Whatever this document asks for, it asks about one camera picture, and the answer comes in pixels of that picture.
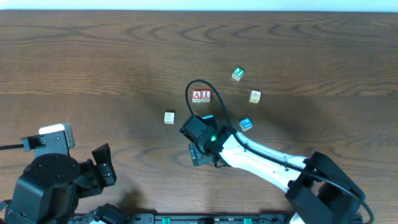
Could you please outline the red letter I block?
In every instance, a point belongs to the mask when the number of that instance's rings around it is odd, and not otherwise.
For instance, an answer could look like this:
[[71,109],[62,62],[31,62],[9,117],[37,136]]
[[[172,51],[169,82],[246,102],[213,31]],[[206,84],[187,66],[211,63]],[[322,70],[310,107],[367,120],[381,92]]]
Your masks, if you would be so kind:
[[202,90],[201,91],[201,102],[208,103],[211,101],[211,90]]

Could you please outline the blue number 2 block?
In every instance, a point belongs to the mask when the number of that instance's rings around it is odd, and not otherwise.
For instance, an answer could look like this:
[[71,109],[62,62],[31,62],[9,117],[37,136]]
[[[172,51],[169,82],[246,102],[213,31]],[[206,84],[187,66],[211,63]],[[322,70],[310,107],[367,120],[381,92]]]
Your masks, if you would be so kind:
[[207,120],[207,119],[214,119],[213,115],[208,115],[208,116],[204,116],[202,117],[202,119]]

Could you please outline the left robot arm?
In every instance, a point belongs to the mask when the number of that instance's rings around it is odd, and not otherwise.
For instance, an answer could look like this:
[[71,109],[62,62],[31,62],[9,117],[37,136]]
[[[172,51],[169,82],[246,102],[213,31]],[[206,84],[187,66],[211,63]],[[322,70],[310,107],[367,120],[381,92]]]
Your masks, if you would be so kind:
[[75,213],[80,199],[116,183],[109,144],[92,155],[84,162],[54,150],[37,156],[18,178],[12,198],[1,202],[1,223],[128,223],[129,216],[108,203],[91,214]]

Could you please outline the red letter A block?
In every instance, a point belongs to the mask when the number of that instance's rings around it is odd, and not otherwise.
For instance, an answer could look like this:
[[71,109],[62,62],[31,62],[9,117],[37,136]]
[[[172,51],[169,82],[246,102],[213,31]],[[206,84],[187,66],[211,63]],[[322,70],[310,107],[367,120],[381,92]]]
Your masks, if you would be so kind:
[[201,103],[201,90],[193,90],[192,91],[192,102],[193,103]]

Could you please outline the yellow picture wooden block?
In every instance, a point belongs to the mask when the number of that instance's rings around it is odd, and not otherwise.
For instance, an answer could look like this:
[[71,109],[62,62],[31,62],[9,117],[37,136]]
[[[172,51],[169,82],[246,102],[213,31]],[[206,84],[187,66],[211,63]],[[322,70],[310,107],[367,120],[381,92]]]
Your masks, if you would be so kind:
[[256,91],[256,90],[252,90],[251,94],[250,94],[250,97],[249,97],[249,102],[258,104],[260,99],[261,99],[261,92],[260,91]]

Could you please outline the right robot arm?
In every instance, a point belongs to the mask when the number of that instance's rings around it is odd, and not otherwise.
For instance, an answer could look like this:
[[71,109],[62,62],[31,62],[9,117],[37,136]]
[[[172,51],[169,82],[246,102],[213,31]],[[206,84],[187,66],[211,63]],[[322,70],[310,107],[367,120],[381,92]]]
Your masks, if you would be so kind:
[[213,116],[192,115],[180,128],[193,165],[207,162],[246,170],[285,193],[294,214],[288,223],[360,223],[363,191],[328,156],[284,154],[243,133],[217,126]]

